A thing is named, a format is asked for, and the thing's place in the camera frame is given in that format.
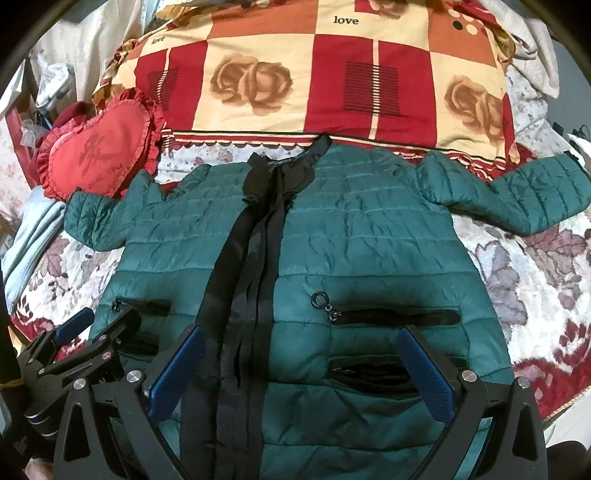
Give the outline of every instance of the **metal ring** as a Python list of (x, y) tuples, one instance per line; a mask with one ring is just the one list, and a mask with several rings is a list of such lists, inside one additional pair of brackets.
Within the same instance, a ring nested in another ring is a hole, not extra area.
[[(324, 302), (318, 303), (318, 297), (320, 297), (322, 300), (324, 300)], [(310, 303), (317, 310), (324, 310), (326, 308), (326, 306), (329, 305), (329, 301), (330, 301), (329, 296), (326, 294), (325, 291), (315, 291), (310, 296)]]

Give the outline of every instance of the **white floor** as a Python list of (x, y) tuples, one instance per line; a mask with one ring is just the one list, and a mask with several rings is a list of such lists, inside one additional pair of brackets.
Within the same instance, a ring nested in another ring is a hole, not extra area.
[(576, 440), (588, 450), (591, 446), (591, 392), (577, 400), (544, 432), (546, 446)]

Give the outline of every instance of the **ruffled edge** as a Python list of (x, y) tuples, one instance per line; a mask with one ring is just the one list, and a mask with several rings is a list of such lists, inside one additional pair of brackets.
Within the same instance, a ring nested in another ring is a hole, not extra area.
[(69, 132), (79, 133), (86, 128), (93, 127), (100, 121), (101, 117), (111, 110), (115, 109), (124, 100), (132, 100), (142, 106), (147, 113), (144, 118), (144, 126), (140, 136), (140, 142), (134, 152), (134, 161), (130, 162), (129, 168), (124, 169), (118, 179), (114, 182), (114, 187), (105, 194), (105, 196), (117, 197), (121, 191), (127, 187), (129, 181), (142, 169), (153, 175), (158, 167), (158, 156), (160, 148), (157, 143), (162, 138), (160, 131), (165, 125), (164, 114), (160, 106), (149, 97), (145, 96), (143, 91), (138, 88), (124, 90), (109, 103), (109, 105), (99, 115), (88, 121), (78, 124), (76, 119), (72, 119), (63, 127), (52, 129), (39, 149), (37, 157), (37, 169), (46, 197), (67, 201), (72, 195), (61, 191), (61, 188), (55, 183), (51, 176), (51, 153), (54, 147), (59, 147), (59, 139)]

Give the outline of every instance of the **light blue cloth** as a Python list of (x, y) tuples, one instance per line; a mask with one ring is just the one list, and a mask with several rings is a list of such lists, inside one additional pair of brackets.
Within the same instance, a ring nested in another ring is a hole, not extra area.
[(66, 204), (43, 196), (35, 187), (27, 200), (14, 244), (2, 259), (2, 275), (8, 311), (21, 297), (33, 269), (53, 236), (61, 228)]

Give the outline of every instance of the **jacket sleeve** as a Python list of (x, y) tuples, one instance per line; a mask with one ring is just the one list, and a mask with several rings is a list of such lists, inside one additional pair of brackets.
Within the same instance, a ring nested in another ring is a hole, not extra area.
[(418, 188), (430, 202), (520, 235), (547, 230), (591, 203), (589, 175), (568, 154), (531, 161), (485, 183), (458, 162), (432, 151), (416, 173)]
[(142, 211), (154, 179), (141, 170), (125, 197), (116, 200), (94, 193), (76, 192), (64, 216), (64, 230), (79, 242), (97, 251), (121, 247)]

